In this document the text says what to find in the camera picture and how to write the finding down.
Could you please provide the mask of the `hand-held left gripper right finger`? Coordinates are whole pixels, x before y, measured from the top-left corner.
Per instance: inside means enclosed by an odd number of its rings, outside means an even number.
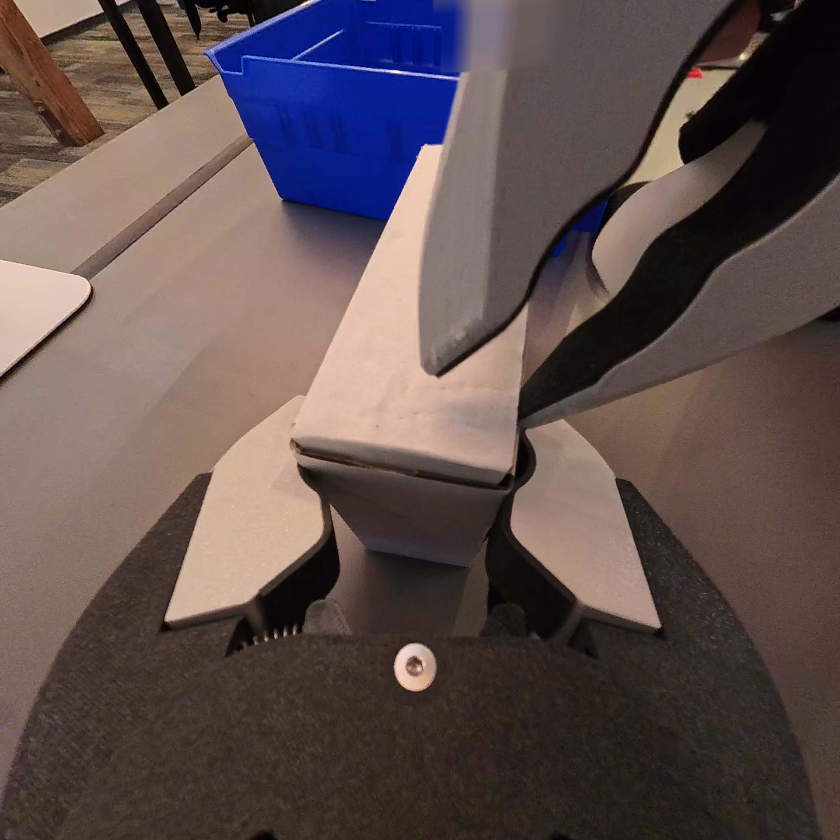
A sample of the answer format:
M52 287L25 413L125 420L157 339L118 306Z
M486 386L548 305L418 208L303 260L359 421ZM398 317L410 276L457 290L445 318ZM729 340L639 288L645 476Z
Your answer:
M489 585L537 636L572 636L589 620L662 627L614 473L564 421L520 434L515 481L489 532Z

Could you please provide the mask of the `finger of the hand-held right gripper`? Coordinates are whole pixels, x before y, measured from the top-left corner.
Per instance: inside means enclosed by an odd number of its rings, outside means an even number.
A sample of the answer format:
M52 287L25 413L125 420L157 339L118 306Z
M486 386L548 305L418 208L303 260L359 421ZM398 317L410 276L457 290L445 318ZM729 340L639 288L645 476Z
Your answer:
M632 173L742 2L463 2L418 327L440 376L504 330L550 249Z
M639 188L594 242L606 298L523 386L538 427L672 382L838 306L838 146L740 128Z

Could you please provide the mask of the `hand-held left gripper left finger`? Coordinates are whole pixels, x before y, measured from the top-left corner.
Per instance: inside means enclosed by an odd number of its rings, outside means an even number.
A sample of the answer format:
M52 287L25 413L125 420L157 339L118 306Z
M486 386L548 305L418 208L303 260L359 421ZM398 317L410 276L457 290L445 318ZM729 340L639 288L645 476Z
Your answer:
M268 624L265 597L327 546L329 506L305 480L290 443L304 400L293 397L216 463L166 624L237 616Z

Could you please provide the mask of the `white cardboard box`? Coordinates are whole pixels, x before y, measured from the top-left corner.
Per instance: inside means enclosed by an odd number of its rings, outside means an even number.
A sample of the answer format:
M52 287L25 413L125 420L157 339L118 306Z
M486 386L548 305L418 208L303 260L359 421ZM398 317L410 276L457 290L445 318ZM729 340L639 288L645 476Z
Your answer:
M424 372L419 275L442 149L419 152L290 445L366 549L468 568L512 487L535 306L446 375Z

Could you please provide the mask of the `person's right hand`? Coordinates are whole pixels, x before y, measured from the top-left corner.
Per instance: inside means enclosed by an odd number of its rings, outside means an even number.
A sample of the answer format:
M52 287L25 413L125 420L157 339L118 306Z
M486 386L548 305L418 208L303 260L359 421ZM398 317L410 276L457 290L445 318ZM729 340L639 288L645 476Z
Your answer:
M838 107L838 1L741 2L711 38L699 63L738 57L757 33L762 43L679 132L687 164L749 122L770 123L793 101L794 120Z

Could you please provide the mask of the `blue plastic bin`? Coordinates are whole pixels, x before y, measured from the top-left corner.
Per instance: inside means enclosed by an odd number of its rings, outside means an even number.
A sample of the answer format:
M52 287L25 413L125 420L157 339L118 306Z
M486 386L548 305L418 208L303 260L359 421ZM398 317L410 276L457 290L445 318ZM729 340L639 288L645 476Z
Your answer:
M287 201L386 220L442 144L462 2L306 2L208 49Z

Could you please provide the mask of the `white board stand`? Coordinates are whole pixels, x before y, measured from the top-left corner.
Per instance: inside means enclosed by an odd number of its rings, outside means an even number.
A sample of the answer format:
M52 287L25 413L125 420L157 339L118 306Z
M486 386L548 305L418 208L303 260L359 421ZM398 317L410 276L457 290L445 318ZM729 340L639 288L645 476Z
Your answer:
M89 303L82 276L1 261L1 375L10 372Z

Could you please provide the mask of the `black metal legs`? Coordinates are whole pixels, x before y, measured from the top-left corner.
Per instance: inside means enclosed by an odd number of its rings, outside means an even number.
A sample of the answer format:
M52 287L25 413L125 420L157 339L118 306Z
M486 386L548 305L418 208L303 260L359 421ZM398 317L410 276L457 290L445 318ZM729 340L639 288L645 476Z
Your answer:
M175 40L172 27L163 10L163 2L137 1L133 3L140 12L143 23L164 62L164 67L167 69L176 91L181 96L194 91L196 82L187 67L181 48ZM158 110L166 108L169 100L123 15L123 6L120 2L115 1L97 1L97 4L153 105Z

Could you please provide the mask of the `wooden post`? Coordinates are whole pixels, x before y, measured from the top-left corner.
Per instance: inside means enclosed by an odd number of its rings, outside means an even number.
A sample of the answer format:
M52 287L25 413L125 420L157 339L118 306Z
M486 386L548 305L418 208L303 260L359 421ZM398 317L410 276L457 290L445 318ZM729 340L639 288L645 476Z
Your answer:
M1 67L63 146L81 147L103 129L14 1L1 2Z

